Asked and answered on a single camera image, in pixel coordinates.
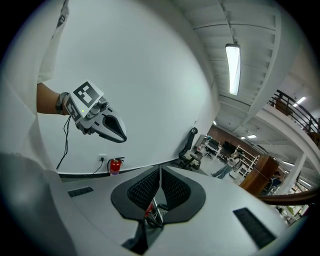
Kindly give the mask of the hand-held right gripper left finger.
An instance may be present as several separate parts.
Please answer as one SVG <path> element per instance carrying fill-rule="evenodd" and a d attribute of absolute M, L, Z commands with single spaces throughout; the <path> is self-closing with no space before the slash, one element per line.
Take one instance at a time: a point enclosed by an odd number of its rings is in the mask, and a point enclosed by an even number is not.
<path fill-rule="evenodd" d="M 116 176 L 60 182 L 58 211 L 78 253 L 158 253 L 145 212 L 160 185 L 158 166 Z"/>

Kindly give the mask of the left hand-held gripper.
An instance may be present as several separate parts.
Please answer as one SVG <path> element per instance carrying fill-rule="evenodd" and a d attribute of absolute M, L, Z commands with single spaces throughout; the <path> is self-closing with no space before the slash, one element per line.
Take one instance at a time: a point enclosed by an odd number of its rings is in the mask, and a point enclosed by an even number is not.
<path fill-rule="evenodd" d="M 93 134 L 94 125 L 98 125 L 99 118 L 103 116 L 99 136 L 115 143 L 124 143 L 127 140 L 125 124 L 119 114 L 108 107 L 104 93 L 89 80 L 70 92 L 64 100 L 65 110 L 83 134 Z"/>

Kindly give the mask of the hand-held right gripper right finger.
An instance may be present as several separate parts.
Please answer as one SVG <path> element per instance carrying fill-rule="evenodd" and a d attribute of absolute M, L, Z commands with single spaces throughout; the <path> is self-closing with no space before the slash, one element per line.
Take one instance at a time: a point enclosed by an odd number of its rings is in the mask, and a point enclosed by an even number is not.
<path fill-rule="evenodd" d="M 239 186 L 164 166 L 168 212 L 149 256 L 273 256 L 288 226 L 267 204 Z"/>

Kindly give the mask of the person's left forearm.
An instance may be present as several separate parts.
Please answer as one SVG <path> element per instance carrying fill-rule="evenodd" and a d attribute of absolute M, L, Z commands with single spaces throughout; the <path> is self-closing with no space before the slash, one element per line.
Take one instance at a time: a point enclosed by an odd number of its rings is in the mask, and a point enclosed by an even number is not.
<path fill-rule="evenodd" d="M 56 103 L 58 102 L 60 94 L 52 91 L 43 83 L 37 84 L 36 89 L 36 110 L 38 113 L 47 115 L 69 115 L 64 106 L 58 112 L 56 110 Z"/>

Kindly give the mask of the red fire extinguisher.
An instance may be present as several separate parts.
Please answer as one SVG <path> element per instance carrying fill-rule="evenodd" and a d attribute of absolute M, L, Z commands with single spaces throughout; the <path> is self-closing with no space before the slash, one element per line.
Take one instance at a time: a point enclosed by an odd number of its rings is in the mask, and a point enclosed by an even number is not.
<path fill-rule="evenodd" d="M 107 162 L 107 172 L 109 176 L 115 176 L 120 173 L 121 166 L 125 157 L 112 158 Z"/>

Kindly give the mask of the white office desk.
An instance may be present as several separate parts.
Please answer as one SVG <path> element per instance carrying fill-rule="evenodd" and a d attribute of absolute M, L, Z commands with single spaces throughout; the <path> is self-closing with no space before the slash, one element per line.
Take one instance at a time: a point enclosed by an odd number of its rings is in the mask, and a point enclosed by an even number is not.
<path fill-rule="evenodd" d="M 201 145 L 202 145 L 202 149 L 205 151 L 204 155 L 206 157 L 209 157 L 213 162 L 220 154 L 220 152 L 222 150 L 222 146 L 221 146 L 221 143 L 219 142 L 218 148 L 210 147 L 208 144 L 209 144 L 209 140 L 211 140 L 211 139 L 213 139 L 211 136 L 205 135 Z"/>

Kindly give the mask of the braided wristband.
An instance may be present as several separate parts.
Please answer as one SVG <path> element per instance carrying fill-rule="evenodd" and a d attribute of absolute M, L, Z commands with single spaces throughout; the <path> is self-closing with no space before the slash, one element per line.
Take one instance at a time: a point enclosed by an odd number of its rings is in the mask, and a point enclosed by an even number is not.
<path fill-rule="evenodd" d="M 55 103 L 55 110 L 56 113 L 59 115 L 65 116 L 66 114 L 64 113 L 64 101 L 65 98 L 69 95 L 68 92 L 62 92 L 58 95 L 56 103 Z"/>

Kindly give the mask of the black television screen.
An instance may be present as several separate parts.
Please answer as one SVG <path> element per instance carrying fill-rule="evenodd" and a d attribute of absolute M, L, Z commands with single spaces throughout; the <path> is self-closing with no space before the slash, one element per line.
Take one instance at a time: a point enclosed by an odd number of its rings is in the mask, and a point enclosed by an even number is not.
<path fill-rule="evenodd" d="M 222 145 L 222 149 L 223 154 L 228 157 L 236 151 L 237 147 L 231 144 L 230 142 L 225 141 Z"/>

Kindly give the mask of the white storage shelves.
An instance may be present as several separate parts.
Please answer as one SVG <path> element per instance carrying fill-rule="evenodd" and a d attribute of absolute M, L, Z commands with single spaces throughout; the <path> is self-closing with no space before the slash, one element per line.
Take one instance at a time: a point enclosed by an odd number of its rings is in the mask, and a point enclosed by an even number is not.
<path fill-rule="evenodd" d="M 247 175 L 253 170 L 255 165 L 258 163 L 260 156 L 252 155 L 244 148 L 240 147 L 240 145 L 236 147 L 236 151 L 242 152 L 242 155 L 240 157 L 241 168 L 237 171 L 237 173 L 246 178 Z"/>

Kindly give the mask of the black mesh office chair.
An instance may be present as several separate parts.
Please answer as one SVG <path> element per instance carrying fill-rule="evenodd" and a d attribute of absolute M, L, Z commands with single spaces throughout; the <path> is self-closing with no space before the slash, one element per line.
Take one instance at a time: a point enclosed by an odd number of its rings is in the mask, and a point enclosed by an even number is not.
<path fill-rule="evenodd" d="M 195 135 L 198 133 L 198 129 L 193 127 L 187 136 L 187 141 L 185 143 L 184 148 L 178 153 L 178 158 L 180 159 L 180 163 L 178 164 L 185 170 L 191 171 L 192 169 L 199 170 L 201 165 L 201 159 L 203 157 L 202 153 L 195 152 L 192 153 L 192 143 Z"/>

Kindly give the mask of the person's white shirt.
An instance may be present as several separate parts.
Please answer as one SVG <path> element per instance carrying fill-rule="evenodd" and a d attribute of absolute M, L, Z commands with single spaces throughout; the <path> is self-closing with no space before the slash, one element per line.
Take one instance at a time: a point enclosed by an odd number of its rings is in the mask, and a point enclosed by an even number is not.
<path fill-rule="evenodd" d="M 77 256 L 56 208 L 57 177 L 39 127 L 37 84 L 53 77 L 69 0 L 45 0 L 27 18 L 0 64 L 0 205 L 7 242 L 21 256 Z"/>

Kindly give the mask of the black balcony railing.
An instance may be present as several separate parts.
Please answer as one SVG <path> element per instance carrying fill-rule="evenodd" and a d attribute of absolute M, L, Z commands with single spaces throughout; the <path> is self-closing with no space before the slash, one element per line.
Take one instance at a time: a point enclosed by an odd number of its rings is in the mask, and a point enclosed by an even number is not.
<path fill-rule="evenodd" d="M 315 133 L 320 135 L 319 121 L 302 105 L 305 99 L 305 97 L 302 97 L 296 100 L 277 90 L 267 104 L 289 117 L 307 134 Z"/>

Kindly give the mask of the long ceiling light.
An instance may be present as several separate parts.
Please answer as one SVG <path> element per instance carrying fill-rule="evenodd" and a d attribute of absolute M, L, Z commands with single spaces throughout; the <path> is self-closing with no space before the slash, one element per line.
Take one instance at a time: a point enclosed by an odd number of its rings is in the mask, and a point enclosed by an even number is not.
<path fill-rule="evenodd" d="M 229 71 L 229 93 L 237 96 L 241 78 L 241 48 L 236 43 L 225 45 L 225 52 Z"/>

